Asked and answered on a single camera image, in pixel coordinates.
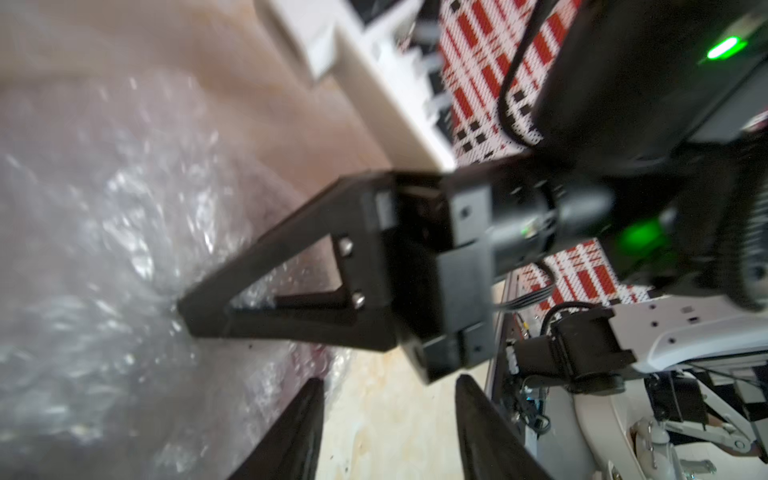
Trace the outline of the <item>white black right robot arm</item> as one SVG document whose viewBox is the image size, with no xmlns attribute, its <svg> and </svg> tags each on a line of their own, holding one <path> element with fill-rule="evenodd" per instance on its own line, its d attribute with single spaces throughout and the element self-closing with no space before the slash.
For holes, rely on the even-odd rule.
<svg viewBox="0 0 768 480">
<path fill-rule="evenodd" d="M 187 292 L 198 338 L 403 348 L 426 382 L 492 358 L 492 283 L 597 238 L 621 279 L 767 307 L 763 1 L 586 1 L 541 141 L 451 173 L 342 178 Z"/>
</svg>

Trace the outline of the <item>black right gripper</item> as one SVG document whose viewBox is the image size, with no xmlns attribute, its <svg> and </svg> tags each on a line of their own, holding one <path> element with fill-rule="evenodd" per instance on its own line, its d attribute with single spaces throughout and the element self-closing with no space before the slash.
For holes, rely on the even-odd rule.
<svg viewBox="0 0 768 480">
<path fill-rule="evenodd" d="M 387 352 L 393 303 L 403 348 L 430 384 L 492 357 L 494 282 L 596 236 L 614 205 L 608 181 L 522 155 L 342 177 L 176 308 L 197 338 Z"/>
</svg>

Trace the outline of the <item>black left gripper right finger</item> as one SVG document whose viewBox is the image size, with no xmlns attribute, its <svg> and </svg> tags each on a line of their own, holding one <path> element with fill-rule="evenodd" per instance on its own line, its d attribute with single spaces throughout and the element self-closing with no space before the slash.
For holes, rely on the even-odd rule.
<svg viewBox="0 0 768 480">
<path fill-rule="evenodd" d="M 551 479 L 468 374 L 457 378 L 455 411 L 465 479 Z"/>
</svg>

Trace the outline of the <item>clear bubble wrap sheet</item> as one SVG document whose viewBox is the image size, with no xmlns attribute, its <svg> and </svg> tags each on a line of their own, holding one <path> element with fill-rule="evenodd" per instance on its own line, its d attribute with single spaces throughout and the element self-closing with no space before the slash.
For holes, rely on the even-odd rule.
<svg viewBox="0 0 768 480">
<path fill-rule="evenodd" d="M 299 203 L 176 72 L 1 94 L 1 475 L 222 479 L 350 354 L 193 338 L 175 304 Z"/>
</svg>

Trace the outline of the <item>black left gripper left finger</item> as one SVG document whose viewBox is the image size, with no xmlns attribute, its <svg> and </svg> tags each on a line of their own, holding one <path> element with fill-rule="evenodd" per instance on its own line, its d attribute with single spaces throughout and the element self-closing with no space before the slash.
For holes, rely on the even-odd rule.
<svg viewBox="0 0 768 480">
<path fill-rule="evenodd" d="M 229 479 L 315 479 L 324 413 L 324 381 L 310 378 Z"/>
</svg>

